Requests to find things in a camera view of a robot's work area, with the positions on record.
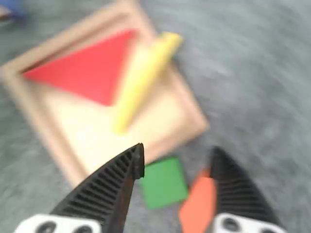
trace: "carpet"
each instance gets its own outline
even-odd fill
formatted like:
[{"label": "carpet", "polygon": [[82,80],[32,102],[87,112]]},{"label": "carpet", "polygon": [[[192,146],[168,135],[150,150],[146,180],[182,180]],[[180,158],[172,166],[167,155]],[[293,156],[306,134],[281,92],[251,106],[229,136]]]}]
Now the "carpet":
[{"label": "carpet", "polygon": [[[0,64],[104,5],[25,0],[27,20],[0,28]],[[185,38],[179,69],[211,130],[172,151],[187,182],[222,146],[249,172],[288,232],[311,231],[311,3],[141,0],[158,31]],[[0,228],[48,213],[71,187],[0,88]],[[180,203],[149,211],[135,184],[125,232],[180,232]]]}]

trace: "yellow block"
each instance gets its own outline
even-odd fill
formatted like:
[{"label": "yellow block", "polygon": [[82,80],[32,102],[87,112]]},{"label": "yellow block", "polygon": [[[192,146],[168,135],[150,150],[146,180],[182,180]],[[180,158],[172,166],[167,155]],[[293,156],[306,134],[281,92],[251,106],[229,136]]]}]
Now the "yellow block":
[{"label": "yellow block", "polygon": [[123,133],[182,42],[175,33],[163,33],[149,49],[140,50],[129,67],[113,114],[113,132]]}]

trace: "green square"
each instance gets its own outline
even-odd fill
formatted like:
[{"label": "green square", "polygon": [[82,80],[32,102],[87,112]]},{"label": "green square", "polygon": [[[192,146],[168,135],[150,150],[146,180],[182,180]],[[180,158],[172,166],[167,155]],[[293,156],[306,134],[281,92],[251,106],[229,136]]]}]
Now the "green square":
[{"label": "green square", "polygon": [[146,166],[140,183],[149,209],[161,208],[188,197],[183,170],[176,157]]}]

